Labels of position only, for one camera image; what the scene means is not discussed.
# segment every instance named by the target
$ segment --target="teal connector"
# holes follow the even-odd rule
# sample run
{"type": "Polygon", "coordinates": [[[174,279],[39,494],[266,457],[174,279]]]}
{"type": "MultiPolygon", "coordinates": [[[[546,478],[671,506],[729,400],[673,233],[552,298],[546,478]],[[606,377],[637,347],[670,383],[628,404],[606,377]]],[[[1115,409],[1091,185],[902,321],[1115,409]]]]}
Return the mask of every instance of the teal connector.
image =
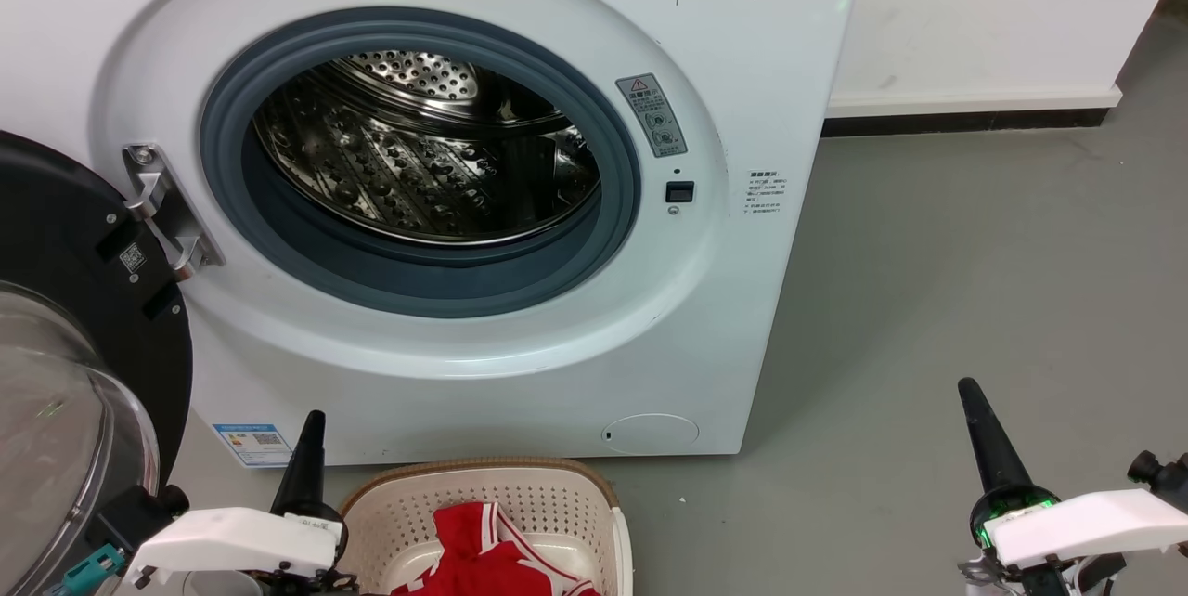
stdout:
{"type": "Polygon", "coordinates": [[[62,582],[46,590],[48,596],[87,596],[124,568],[124,556],[103,545],[82,563],[67,571],[62,582]]]}

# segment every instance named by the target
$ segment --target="white wall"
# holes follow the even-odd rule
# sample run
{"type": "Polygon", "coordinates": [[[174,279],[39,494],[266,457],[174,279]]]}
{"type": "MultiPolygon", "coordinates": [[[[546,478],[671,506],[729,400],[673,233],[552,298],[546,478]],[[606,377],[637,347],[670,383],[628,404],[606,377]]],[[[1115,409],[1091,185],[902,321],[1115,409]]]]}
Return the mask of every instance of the white wall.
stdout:
{"type": "Polygon", "coordinates": [[[1158,0],[855,0],[832,118],[1101,107],[1158,0]]]}

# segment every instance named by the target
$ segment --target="brown basket rim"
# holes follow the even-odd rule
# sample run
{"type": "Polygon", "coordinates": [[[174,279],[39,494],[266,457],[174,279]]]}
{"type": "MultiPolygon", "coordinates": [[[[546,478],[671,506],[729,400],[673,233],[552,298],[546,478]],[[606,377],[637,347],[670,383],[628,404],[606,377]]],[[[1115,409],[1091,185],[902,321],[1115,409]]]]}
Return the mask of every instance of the brown basket rim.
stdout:
{"type": "Polygon", "coordinates": [[[619,507],[619,497],[615,496],[614,489],[611,487],[611,482],[598,474],[594,470],[581,462],[573,459],[558,459],[558,457],[475,457],[474,459],[450,459],[448,462],[430,462],[426,464],[412,464],[411,467],[400,467],[398,469],[384,470],[384,473],[378,474],[378,476],[369,478],[362,487],[355,490],[354,494],[347,497],[339,507],[339,514],[343,518],[350,512],[350,508],[359,502],[369,490],[375,489],[381,484],[386,484],[399,478],[410,478],[417,476],[425,476],[432,474],[444,474],[451,473],[451,470],[484,470],[484,469],[560,469],[569,470],[570,473],[576,473],[580,476],[589,478],[598,486],[599,492],[606,497],[607,506],[611,508],[619,507]]]}

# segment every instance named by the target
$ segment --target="black baseboard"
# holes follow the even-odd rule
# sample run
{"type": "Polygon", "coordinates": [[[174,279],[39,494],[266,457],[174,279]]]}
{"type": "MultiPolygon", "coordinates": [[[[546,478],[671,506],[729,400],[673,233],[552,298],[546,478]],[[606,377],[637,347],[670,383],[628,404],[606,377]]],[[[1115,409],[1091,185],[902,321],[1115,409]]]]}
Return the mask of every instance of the black baseboard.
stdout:
{"type": "Polygon", "coordinates": [[[1049,110],[984,110],[984,113],[925,113],[922,115],[827,118],[824,125],[821,126],[821,137],[828,139],[829,137],[1100,127],[1107,113],[1110,113],[1107,108],[1059,108],[1049,110]]]}

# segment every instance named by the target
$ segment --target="blue and white sticker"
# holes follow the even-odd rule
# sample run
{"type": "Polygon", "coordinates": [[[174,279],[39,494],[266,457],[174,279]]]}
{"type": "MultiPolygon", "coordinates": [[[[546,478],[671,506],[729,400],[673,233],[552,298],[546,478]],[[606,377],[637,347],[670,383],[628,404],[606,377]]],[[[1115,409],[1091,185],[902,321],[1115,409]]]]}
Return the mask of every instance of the blue and white sticker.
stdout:
{"type": "Polygon", "coordinates": [[[211,425],[246,467],[285,467],[293,451],[274,425],[211,425]]]}

